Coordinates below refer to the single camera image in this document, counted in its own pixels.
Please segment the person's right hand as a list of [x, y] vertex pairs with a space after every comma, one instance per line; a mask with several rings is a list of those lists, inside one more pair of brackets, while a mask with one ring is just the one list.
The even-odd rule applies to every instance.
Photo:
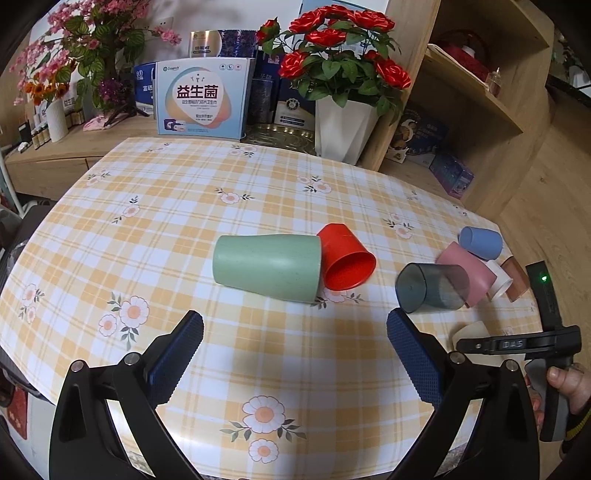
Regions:
[[567, 369], [549, 368], [546, 380], [567, 399], [570, 409], [566, 435], [559, 450], [560, 458], [564, 459], [590, 424], [590, 372], [582, 364], [573, 363]]

